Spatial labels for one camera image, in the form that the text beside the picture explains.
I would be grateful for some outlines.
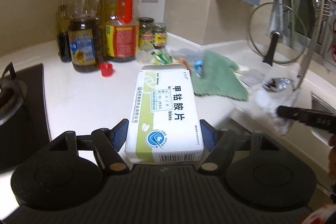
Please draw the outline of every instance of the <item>green towel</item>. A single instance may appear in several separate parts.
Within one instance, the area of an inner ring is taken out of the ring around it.
[[[247,101],[248,92],[234,72],[238,65],[215,52],[206,52],[203,58],[202,75],[192,73],[194,92],[198,95],[221,95]]]

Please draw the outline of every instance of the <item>soy sauce bottle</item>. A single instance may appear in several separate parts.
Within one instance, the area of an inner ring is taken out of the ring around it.
[[[55,29],[58,48],[58,56],[62,62],[71,62],[71,52],[68,38],[68,26],[70,19],[68,16],[68,0],[58,0],[56,12]]]

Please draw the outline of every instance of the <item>bottle cap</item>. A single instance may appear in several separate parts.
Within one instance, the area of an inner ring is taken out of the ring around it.
[[[101,75],[103,77],[111,76],[113,73],[113,66],[110,63],[99,64]]]
[[[167,28],[167,25],[162,22],[154,22],[153,27],[157,29],[165,29]]]
[[[139,22],[152,23],[152,22],[154,22],[154,18],[151,18],[151,17],[139,17]]]

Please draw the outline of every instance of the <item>sunflower label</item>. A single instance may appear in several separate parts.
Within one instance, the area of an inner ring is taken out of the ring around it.
[[[95,64],[92,30],[69,31],[72,63],[78,66]]]

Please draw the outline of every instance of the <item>hand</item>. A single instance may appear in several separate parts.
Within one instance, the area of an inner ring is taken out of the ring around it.
[[[336,135],[333,135],[329,141],[329,145],[333,146],[329,153],[329,177],[336,179]]]

